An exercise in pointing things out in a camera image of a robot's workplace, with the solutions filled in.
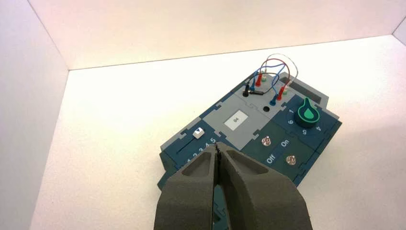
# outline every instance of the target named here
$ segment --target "white wall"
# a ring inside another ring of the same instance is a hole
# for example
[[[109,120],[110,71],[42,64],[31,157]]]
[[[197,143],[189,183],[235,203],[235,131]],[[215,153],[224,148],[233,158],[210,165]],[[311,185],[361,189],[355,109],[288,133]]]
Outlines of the white wall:
[[[26,0],[0,0],[0,229],[30,227],[67,67]]]
[[[393,35],[406,46],[406,18],[400,23]]]
[[[405,0],[30,0],[70,69],[393,32]]]

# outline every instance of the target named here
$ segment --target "circuit board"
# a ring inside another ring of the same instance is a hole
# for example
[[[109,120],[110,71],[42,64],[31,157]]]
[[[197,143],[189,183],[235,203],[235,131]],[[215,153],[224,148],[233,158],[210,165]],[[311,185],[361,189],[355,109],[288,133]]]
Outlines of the circuit board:
[[[300,80],[283,92],[275,105],[273,91],[244,95],[254,72],[161,146],[166,180],[197,156],[206,146],[223,142],[275,169],[298,184],[341,125],[338,116],[326,109],[328,97]],[[286,85],[281,73],[276,88]],[[256,90],[269,88],[264,76]],[[214,230],[226,230],[226,204],[221,187],[214,189]]]

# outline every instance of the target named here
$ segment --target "blue wire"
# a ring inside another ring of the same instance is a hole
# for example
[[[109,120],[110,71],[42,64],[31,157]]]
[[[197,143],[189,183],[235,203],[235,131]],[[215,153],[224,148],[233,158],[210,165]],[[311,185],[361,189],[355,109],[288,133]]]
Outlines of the blue wire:
[[[282,69],[279,70],[279,72],[273,77],[273,79],[272,79],[272,81],[271,81],[271,88],[275,91],[275,94],[277,94],[278,92],[276,92],[275,85],[274,85],[274,81],[275,81],[276,77],[279,76],[279,74],[281,73],[281,71],[285,68],[285,64],[283,64],[283,63],[282,63],[282,64],[279,64],[279,65],[276,65],[276,66],[263,66],[263,67],[257,69],[257,71],[255,71],[256,74],[253,76],[254,81],[252,81],[252,85],[251,85],[250,89],[251,89],[251,90],[255,90],[255,81],[256,81],[255,77],[259,75],[259,72],[258,72],[258,71],[260,71],[260,70],[263,69],[263,68],[274,68],[274,67],[278,67],[278,66],[283,66],[283,67],[282,67]]]
[[[278,66],[283,66],[283,68],[285,68],[285,64],[281,63],[281,64],[276,65],[276,66],[262,66],[261,68],[257,69],[257,70],[255,71],[256,74],[253,76],[254,81],[252,82],[252,85],[251,85],[250,89],[251,89],[251,90],[255,90],[255,81],[256,81],[255,77],[259,75],[258,71],[260,71],[260,70],[263,69],[263,68],[274,68],[274,67],[278,67]],[[271,87],[272,87],[273,90],[275,90],[275,92],[276,92],[276,89],[274,88],[274,86],[272,86],[273,81],[275,80],[275,78],[276,78],[276,75],[275,75],[275,77],[273,77],[273,80],[272,80],[272,82],[271,82]]]
[[[275,81],[276,76],[279,76],[279,74],[281,73],[282,69],[280,69],[279,72],[278,72],[278,73],[275,75],[275,77],[273,77],[273,79],[272,79],[271,87],[272,87],[273,90],[275,91],[275,95],[278,94],[278,92],[276,92],[275,85],[273,84],[273,82]]]

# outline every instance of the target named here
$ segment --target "knob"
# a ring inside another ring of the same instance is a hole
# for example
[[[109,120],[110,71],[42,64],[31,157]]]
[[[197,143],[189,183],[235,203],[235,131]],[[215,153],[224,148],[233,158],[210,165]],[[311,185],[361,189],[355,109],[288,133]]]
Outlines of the knob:
[[[294,114],[294,121],[303,128],[312,128],[320,119],[320,114],[316,108],[310,104],[309,98],[303,100],[303,104]]]

